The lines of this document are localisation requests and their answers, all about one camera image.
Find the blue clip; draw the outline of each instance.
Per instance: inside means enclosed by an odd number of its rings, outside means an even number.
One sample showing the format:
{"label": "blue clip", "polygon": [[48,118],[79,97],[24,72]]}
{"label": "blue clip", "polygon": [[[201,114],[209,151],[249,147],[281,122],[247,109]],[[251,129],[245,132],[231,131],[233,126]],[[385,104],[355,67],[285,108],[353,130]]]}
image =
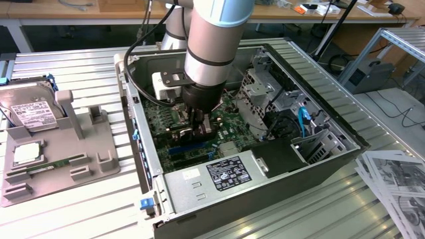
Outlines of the blue clip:
{"label": "blue clip", "polygon": [[304,127],[303,118],[305,118],[307,120],[312,120],[312,116],[308,113],[307,108],[304,106],[301,106],[299,109],[299,123],[300,123],[301,131],[303,131],[303,138],[304,138],[305,137],[305,127]]}
{"label": "blue clip", "polygon": [[58,86],[56,86],[55,77],[54,77],[54,75],[52,75],[51,73],[48,74],[47,78],[51,80],[54,90],[55,90],[55,91],[59,91],[59,88],[58,88]]}
{"label": "blue clip", "polygon": [[140,203],[139,203],[140,210],[153,208],[153,206],[155,206],[153,198],[145,198],[140,200]]}
{"label": "blue clip", "polygon": [[8,84],[7,77],[0,78],[0,86],[6,86]]}
{"label": "blue clip", "polygon": [[137,140],[139,139],[139,130],[135,129],[135,132],[133,132],[133,140]]}

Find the white sticker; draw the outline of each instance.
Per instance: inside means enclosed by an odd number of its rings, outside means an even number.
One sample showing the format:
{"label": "white sticker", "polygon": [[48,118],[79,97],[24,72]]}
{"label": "white sticker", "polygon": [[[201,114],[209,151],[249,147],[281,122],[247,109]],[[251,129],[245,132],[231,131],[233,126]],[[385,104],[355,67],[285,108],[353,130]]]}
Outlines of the white sticker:
{"label": "white sticker", "polygon": [[56,123],[56,118],[47,101],[12,106],[12,110],[27,128]]}
{"label": "white sticker", "polygon": [[183,172],[183,174],[184,174],[185,180],[189,180],[191,178],[196,178],[201,175],[200,170],[197,168]]}

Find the hard disk drive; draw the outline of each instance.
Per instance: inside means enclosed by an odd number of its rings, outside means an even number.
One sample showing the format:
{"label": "hard disk drive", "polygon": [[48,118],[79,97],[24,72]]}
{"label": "hard disk drive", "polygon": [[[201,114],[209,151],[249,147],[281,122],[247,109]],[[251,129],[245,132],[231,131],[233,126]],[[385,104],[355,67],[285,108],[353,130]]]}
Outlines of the hard disk drive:
{"label": "hard disk drive", "polygon": [[12,126],[26,126],[38,132],[58,127],[66,117],[55,101],[55,84],[47,77],[11,81],[0,87],[0,109]]}

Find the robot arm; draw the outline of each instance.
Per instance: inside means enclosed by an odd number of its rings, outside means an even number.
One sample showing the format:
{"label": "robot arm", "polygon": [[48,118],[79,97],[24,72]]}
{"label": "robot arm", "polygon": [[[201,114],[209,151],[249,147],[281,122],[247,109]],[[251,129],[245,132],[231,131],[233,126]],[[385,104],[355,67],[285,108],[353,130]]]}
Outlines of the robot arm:
{"label": "robot arm", "polygon": [[[255,0],[161,1],[185,7],[193,4],[184,67],[185,78],[193,84],[181,86],[192,130],[185,131],[187,135],[181,135],[181,138],[188,139],[184,140],[187,143],[207,141],[216,135],[209,122],[211,112],[221,100]],[[181,10],[175,10],[175,16],[171,15],[167,22],[167,36],[173,38],[184,36]]]}

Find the warning label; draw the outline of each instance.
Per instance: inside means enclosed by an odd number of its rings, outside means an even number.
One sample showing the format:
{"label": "warning label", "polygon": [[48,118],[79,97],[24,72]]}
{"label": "warning label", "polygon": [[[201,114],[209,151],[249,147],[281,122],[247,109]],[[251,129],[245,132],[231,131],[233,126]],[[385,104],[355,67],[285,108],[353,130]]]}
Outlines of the warning label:
{"label": "warning label", "polygon": [[207,169],[219,191],[224,191],[252,180],[239,156],[207,165]]}
{"label": "warning label", "polygon": [[56,118],[47,101],[12,106],[12,110],[27,128],[56,123]]}

